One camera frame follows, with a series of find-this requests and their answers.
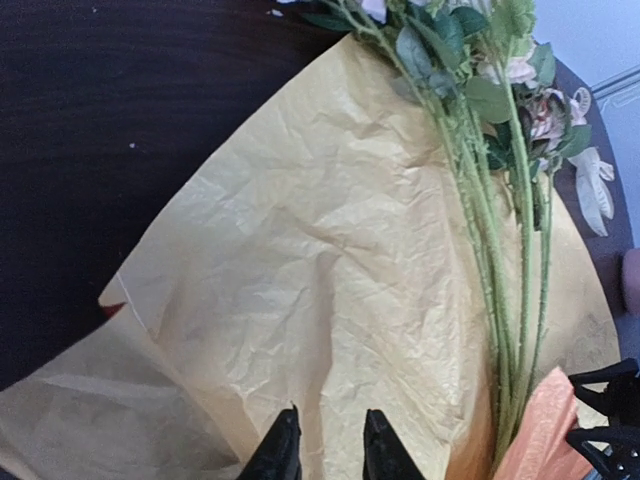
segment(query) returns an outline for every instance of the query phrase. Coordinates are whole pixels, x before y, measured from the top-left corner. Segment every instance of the orange paper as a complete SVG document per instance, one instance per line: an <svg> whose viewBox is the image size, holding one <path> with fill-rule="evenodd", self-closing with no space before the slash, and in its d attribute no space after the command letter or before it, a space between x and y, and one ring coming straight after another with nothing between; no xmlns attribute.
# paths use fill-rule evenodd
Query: orange paper
<svg viewBox="0 0 640 480"><path fill-rule="evenodd" d="M593 467L565 441L578 421L577 410L573 386L554 369L529 400L494 480L582 480Z"/></svg>

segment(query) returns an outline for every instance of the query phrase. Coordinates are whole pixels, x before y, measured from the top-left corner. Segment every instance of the yellow wrapping paper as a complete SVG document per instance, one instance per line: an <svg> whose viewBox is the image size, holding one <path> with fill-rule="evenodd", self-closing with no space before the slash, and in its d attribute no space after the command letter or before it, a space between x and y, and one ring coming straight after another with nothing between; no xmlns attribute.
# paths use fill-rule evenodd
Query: yellow wrapping paper
<svg viewBox="0 0 640 480"><path fill-rule="evenodd" d="M5 468L29 480L231 479L293 402L305 479L361 476L367 408L384 410L427 479L486 478L476 264L435 128L390 78L346 39L207 160L101 299L127 306L0 394ZM593 265L555 201L540 375L617 360Z"/></svg>

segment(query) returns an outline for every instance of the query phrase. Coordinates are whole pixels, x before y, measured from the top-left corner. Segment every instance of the white flower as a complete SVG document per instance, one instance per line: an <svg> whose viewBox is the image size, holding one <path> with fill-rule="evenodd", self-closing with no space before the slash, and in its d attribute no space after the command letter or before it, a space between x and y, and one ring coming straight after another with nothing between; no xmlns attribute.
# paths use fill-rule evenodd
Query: white flower
<svg viewBox="0 0 640 480"><path fill-rule="evenodd" d="M551 94L555 94L560 99L564 98L564 93L560 90L554 90L553 88L545 90L546 98L549 98ZM587 119L585 115L591 107L591 94L589 91L586 88L578 89L573 98L569 99L569 103L571 105L571 125L586 125Z"/></svg>
<svg viewBox="0 0 640 480"><path fill-rule="evenodd" d="M552 96L555 96L558 101L562 101L562 92L548 88L544 92L543 99L536 104L537 109L529 111L533 118L531 137L534 140L549 140L547 151L555 150L560 145L565 128L564 118L556 115L549 106Z"/></svg>
<svg viewBox="0 0 640 480"><path fill-rule="evenodd" d="M384 0L362 0L362 9L378 22L387 21L387 6Z"/></svg>
<svg viewBox="0 0 640 480"><path fill-rule="evenodd" d="M509 83L524 83L528 88L535 88L538 86L538 83L535 81L535 78L538 75L536 69L528 63L529 60L531 60L535 49L535 44L531 42L531 48L526 55L522 57L511 57L509 59L506 71ZM478 63L477 69L481 77L490 80L496 85L500 84L500 77L496 68L489 63L486 58Z"/></svg>

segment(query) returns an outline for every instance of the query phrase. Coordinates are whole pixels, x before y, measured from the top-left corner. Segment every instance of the dark wooden table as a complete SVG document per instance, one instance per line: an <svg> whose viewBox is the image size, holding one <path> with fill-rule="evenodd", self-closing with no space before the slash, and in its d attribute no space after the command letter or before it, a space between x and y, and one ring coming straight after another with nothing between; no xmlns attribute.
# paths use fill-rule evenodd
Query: dark wooden table
<svg viewBox="0 0 640 480"><path fill-rule="evenodd" d="M210 153L338 40L272 0L3 0L0 389L105 321L98 295ZM582 85L566 68L559 82ZM589 115L605 161L600 115ZM631 232L619 180L595 238L558 177L614 315Z"/></svg>

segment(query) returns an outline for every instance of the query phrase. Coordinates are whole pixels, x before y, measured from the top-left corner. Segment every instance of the green leaf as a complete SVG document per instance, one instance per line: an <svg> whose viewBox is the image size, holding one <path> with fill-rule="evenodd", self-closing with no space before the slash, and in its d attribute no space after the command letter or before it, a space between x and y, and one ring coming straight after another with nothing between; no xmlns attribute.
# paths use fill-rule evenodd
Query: green leaf
<svg viewBox="0 0 640 480"><path fill-rule="evenodd" d="M427 12L425 7L420 7L411 3L409 4L409 15L429 28L435 27L433 18L429 15L429 12Z"/></svg>
<svg viewBox="0 0 640 480"><path fill-rule="evenodd" d="M571 133L566 142L558 147L558 153L563 157L575 157L581 154L591 142L591 125L576 125L571 127Z"/></svg>
<svg viewBox="0 0 640 480"><path fill-rule="evenodd" d="M531 143L531 158L539 158L543 156L549 147L549 140L534 140Z"/></svg>
<svg viewBox="0 0 640 480"><path fill-rule="evenodd" d="M543 215L544 197L542 193L542 187L540 182L535 182L533 185L533 229L536 232L540 231L540 223Z"/></svg>
<svg viewBox="0 0 640 480"><path fill-rule="evenodd" d="M409 23L416 29L422 38L433 48L442 64L455 72L460 66L461 59L432 29L418 22L415 18L409 18Z"/></svg>
<svg viewBox="0 0 640 480"><path fill-rule="evenodd" d="M458 56L464 49L464 31L456 17L439 14L435 20L435 30L444 43Z"/></svg>
<svg viewBox="0 0 640 480"><path fill-rule="evenodd" d="M536 24L536 7L533 0L512 0L504 2L516 37L530 36Z"/></svg>
<svg viewBox="0 0 640 480"><path fill-rule="evenodd" d="M399 97L414 105L420 105L418 97L416 97L416 95L413 93L413 90L411 90L411 85L406 78L394 78L393 80L391 80L390 84L393 91L396 92Z"/></svg>
<svg viewBox="0 0 640 480"><path fill-rule="evenodd" d="M429 10L429 12L435 15L437 12L440 11L440 9L444 6L445 3L446 3L446 0L431 0L430 2L427 2L427 9Z"/></svg>
<svg viewBox="0 0 640 480"><path fill-rule="evenodd" d="M564 158L562 155L559 155L557 152L552 152L550 156L547 156L549 160L549 171L557 172L562 168L562 162L564 162Z"/></svg>
<svg viewBox="0 0 640 480"><path fill-rule="evenodd" d="M491 28L494 37L506 49L513 45L516 56L524 55L531 45L531 34L535 25L533 0L510 0L494 6Z"/></svg>
<svg viewBox="0 0 640 480"><path fill-rule="evenodd" d="M350 32L353 30L353 26L349 22L335 15L327 13L301 13L300 16L316 27L333 32Z"/></svg>
<svg viewBox="0 0 640 480"><path fill-rule="evenodd" d="M496 129L496 135L498 135L498 141L500 145L505 148L511 148L511 127L509 122L498 123L493 126Z"/></svg>
<svg viewBox="0 0 640 480"><path fill-rule="evenodd" d="M404 13L407 8L406 0L386 0L385 5L389 11L394 13Z"/></svg>
<svg viewBox="0 0 640 480"><path fill-rule="evenodd" d="M531 165L529 165L529 175L532 180L538 176L538 172L540 171L540 163L540 159L536 159L531 162Z"/></svg>
<svg viewBox="0 0 640 480"><path fill-rule="evenodd" d="M476 34L481 32L489 26L489 22L479 11L471 7L458 7L451 15L458 19L464 36Z"/></svg>
<svg viewBox="0 0 640 480"><path fill-rule="evenodd" d="M489 123L503 123L511 118L509 99L498 85L482 77L469 79L465 87L469 105Z"/></svg>
<svg viewBox="0 0 640 480"><path fill-rule="evenodd" d="M529 60L529 65L536 69L538 82L545 87L553 84L556 78L556 57L553 56L551 45L538 45Z"/></svg>
<svg viewBox="0 0 640 480"><path fill-rule="evenodd" d="M529 147L531 144L531 130L533 128L533 117L526 107L518 107L518 121L520 122L520 131L522 138Z"/></svg>
<svg viewBox="0 0 640 480"><path fill-rule="evenodd" d="M564 110L564 112L563 112L563 115L564 115L564 134L562 135L561 145L566 144L569 141L570 137L574 133L573 130L571 129L571 123L573 121L573 114L571 112L571 99L569 98L569 95L567 95L564 92L562 92L562 108Z"/></svg>
<svg viewBox="0 0 640 480"><path fill-rule="evenodd" d="M489 170L496 171L507 168L509 150L505 149L496 137L485 135L484 139L488 147L487 160L489 161Z"/></svg>
<svg viewBox="0 0 640 480"><path fill-rule="evenodd" d="M465 83L471 77L473 77L473 64L471 62L471 45L465 43L464 45L464 53L462 54L462 58L464 59L460 66L458 67L458 71L456 73L459 74L459 82Z"/></svg>
<svg viewBox="0 0 640 480"><path fill-rule="evenodd" d="M435 72L429 77L429 86L440 98L456 93L456 81L449 72Z"/></svg>
<svg viewBox="0 0 640 480"><path fill-rule="evenodd" d="M426 83L433 71L431 59L418 33L405 26L396 40L396 53L414 80Z"/></svg>
<svg viewBox="0 0 640 480"><path fill-rule="evenodd" d="M564 116L568 114L569 119L571 119L571 106L569 105L569 108L567 109L567 105L564 103L564 96L565 95L563 94L563 96L560 97L560 95L556 93L549 95L548 104L551 109L551 115L555 118L564 118Z"/></svg>

